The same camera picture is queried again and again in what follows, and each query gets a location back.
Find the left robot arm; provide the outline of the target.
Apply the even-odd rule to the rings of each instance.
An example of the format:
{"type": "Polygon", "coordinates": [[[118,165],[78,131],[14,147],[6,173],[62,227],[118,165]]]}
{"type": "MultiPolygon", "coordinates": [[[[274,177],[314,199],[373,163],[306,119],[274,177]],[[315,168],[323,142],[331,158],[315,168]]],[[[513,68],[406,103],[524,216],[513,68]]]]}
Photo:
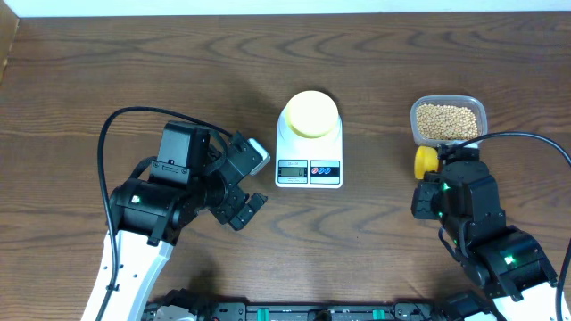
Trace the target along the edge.
{"type": "Polygon", "coordinates": [[[164,131],[158,156],[142,160],[115,188],[110,230],[85,320],[138,320],[181,230],[201,210],[222,225],[243,229],[267,198],[239,186],[269,161],[253,138],[235,134],[217,150],[214,133],[164,131]]]}

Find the yellow measuring scoop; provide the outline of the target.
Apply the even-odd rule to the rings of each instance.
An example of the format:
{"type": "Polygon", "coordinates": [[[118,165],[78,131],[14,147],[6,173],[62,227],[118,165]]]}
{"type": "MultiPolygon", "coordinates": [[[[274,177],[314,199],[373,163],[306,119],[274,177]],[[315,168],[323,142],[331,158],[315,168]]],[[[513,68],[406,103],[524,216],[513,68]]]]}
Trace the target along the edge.
{"type": "Polygon", "coordinates": [[[414,159],[414,176],[421,180],[427,172],[439,169],[438,152],[429,146],[419,146],[414,159]]]}

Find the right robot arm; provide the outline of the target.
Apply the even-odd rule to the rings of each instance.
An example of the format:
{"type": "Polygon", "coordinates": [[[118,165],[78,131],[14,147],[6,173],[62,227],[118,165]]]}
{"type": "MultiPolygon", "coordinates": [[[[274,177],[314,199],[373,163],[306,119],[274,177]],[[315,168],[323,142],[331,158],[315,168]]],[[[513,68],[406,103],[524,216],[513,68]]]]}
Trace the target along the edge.
{"type": "Polygon", "coordinates": [[[440,222],[438,237],[481,291],[441,303],[436,320],[568,320],[557,275],[537,240],[507,222],[499,188],[475,147],[420,146],[411,213],[440,222]]]}

